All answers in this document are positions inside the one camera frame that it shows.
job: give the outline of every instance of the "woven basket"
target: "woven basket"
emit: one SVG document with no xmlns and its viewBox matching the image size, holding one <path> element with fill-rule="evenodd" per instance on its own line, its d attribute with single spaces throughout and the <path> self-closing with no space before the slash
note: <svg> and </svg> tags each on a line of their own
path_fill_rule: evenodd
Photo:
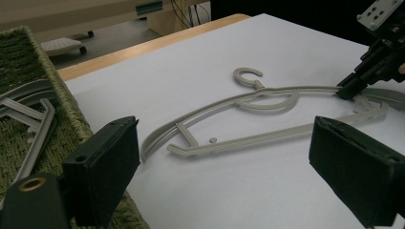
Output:
<svg viewBox="0 0 405 229">
<path fill-rule="evenodd" d="M 0 32 L 0 94 L 46 78 L 57 95 L 56 129 L 35 165 L 34 173 L 62 173 L 62 160 L 92 136 L 87 121 L 41 45 L 28 27 Z M 0 198 L 16 176 L 30 148 L 28 126 L 12 118 L 0 119 Z M 119 203 L 109 228 L 149 228 L 128 193 Z"/>
</svg>

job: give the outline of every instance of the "gray plastic hanger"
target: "gray plastic hanger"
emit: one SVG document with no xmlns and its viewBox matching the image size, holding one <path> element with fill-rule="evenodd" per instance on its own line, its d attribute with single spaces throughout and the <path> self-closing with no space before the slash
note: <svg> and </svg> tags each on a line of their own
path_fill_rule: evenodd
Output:
<svg viewBox="0 0 405 229">
<path fill-rule="evenodd" d="M 255 109 L 255 110 L 274 110 L 274 109 L 282 109 L 288 105 L 291 105 L 297 101 L 301 93 L 306 92 L 319 92 L 319 93 L 336 93 L 340 87 L 319 87 L 319 86 L 300 86 L 300 87 L 285 87 L 285 88 L 265 88 L 263 84 L 259 80 L 249 80 L 242 77 L 243 73 L 254 73 L 258 76 L 262 76 L 263 74 L 257 70 L 250 69 L 250 68 L 240 68 L 234 71 L 233 75 L 235 79 L 247 86 L 253 87 L 255 92 L 248 93 L 248 94 L 240 94 L 236 96 L 232 96 L 218 102 L 214 102 L 210 105 L 201 107 L 191 113 L 185 114 L 176 118 L 175 120 L 157 128 L 154 132 L 152 132 L 148 137 L 146 137 L 141 146 L 141 160 L 143 162 L 146 161 L 146 158 L 152 151 L 152 148 L 166 135 L 170 134 L 171 132 L 178 129 L 185 137 L 187 142 L 190 144 L 189 148 L 183 148 L 178 145 L 170 144 L 167 149 L 175 154 L 181 156 L 193 156 L 197 154 L 204 154 L 204 153 L 212 153 L 218 152 L 223 150 L 228 150 L 232 148 L 238 148 L 245 145 L 255 144 L 271 139 L 275 139 L 278 137 L 288 136 L 288 135 L 296 135 L 303 132 L 308 132 L 312 130 L 312 124 L 297 126 L 293 128 L 288 128 L 276 132 L 261 134 L 261 135 L 253 135 L 242 137 L 238 139 L 217 142 L 215 138 L 211 138 L 211 144 L 200 146 L 198 141 L 191 135 L 191 133 L 187 130 L 185 123 L 190 122 L 197 117 L 207 118 L 208 113 L 211 113 L 215 110 L 220 108 L 230 106 L 230 105 L 239 105 L 248 109 Z M 354 122 L 361 119 L 366 119 L 370 117 L 375 117 L 379 115 L 384 115 L 388 112 L 389 104 L 395 104 L 396 107 L 404 107 L 404 100 L 399 98 L 398 95 L 400 93 L 396 92 L 396 94 L 391 94 L 390 96 L 385 91 L 366 91 L 363 94 L 360 94 L 355 98 L 357 103 L 359 103 L 362 107 L 362 110 L 356 111 L 355 114 L 350 114 L 342 117 L 337 117 L 337 120 L 343 122 Z M 258 104 L 251 104 L 247 101 L 262 95 L 272 95 L 272 94 L 290 94 L 289 98 L 285 101 L 277 104 L 272 105 L 258 105 Z M 375 107 L 373 104 L 370 103 L 368 97 L 372 97 L 374 101 L 380 102 L 380 107 Z"/>
<path fill-rule="evenodd" d="M 36 133 L 33 139 L 28 139 L 31 144 L 30 149 L 13 182 L 31 174 L 33 166 L 43 149 L 43 144 L 49 136 L 54 116 L 54 107 L 49 99 L 55 99 L 56 95 L 52 91 L 43 90 L 48 90 L 50 86 L 49 82 L 40 80 L 0 95 L 0 98 L 2 98 L 0 100 L 0 106 L 2 107 L 0 109 L 0 118 L 4 116 L 14 118 L 28 125 L 29 132 Z M 20 99 L 14 101 L 7 96 Z M 44 108 L 43 113 L 28 107 L 37 103 L 40 103 Z M 3 200 L 0 201 L 0 209 L 3 208 Z"/>
</svg>

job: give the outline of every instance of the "white paper sheet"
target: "white paper sheet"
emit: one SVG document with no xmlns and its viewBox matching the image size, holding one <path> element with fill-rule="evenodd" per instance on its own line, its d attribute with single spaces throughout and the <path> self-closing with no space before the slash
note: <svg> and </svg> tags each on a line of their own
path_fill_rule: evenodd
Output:
<svg viewBox="0 0 405 229">
<path fill-rule="evenodd" d="M 264 73 L 267 87 L 335 86 L 351 73 L 366 46 L 259 15 L 89 73 L 67 82 L 95 132 L 127 115 L 139 119 L 139 143 L 159 126 L 214 101 L 252 92 L 232 72 Z M 375 87 L 404 92 L 395 82 Z M 331 94 L 307 95 L 288 111 L 233 108 L 190 131 L 201 143 L 266 133 L 313 122 L 316 115 L 352 112 Z M 405 116 L 354 127 L 403 151 Z M 182 158 L 166 150 L 184 145 L 176 135 L 141 164 L 128 186 L 151 228 L 362 228 L 352 212 L 309 165 L 310 134 L 227 152 Z M 402 228 L 397 218 L 394 228 Z"/>
</svg>

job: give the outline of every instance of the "robotic arm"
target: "robotic arm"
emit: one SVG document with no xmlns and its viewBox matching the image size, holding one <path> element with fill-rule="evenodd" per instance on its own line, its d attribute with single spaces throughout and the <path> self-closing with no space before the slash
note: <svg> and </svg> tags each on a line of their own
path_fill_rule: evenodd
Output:
<svg viewBox="0 0 405 229">
<path fill-rule="evenodd" d="M 362 14 L 359 23 L 377 40 L 360 59 L 362 62 L 338 86 L 343 99 L 351 99 L 379 80 L 405 80 L 405 12 L 397 10 L 403 0 L 377 0 Z"/>
</svg>

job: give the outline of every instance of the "hanger hook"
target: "hanger hook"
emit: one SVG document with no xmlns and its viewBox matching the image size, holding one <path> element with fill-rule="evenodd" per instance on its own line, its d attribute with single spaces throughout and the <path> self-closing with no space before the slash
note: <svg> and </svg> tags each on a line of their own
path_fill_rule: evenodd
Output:
<svg viewBox="0 0 405 229">
<path fill-rule="evenodd" d="M 262 88 L 265 87 L 265 86 L 263 86 L 263 84 L 259 80 L 249 80 L 249 79 L 243 78 L 242 77 L 243 73 L 253 73 L 253 74 L 256 74 L 259 77 L 262 77 L 263 76 L 262 72 L 257 71 L 255 69 L 250 69 L 250 68 L 239 68 L 239 69 L 236 69 L 233 72 L 233 76 L 241 84 L 245 84 L 245 85 L 248 85 L 248 86 L 253 86 L 256 90 L 259 90 L 259 89 L 262 89 Z"/>
</svg>

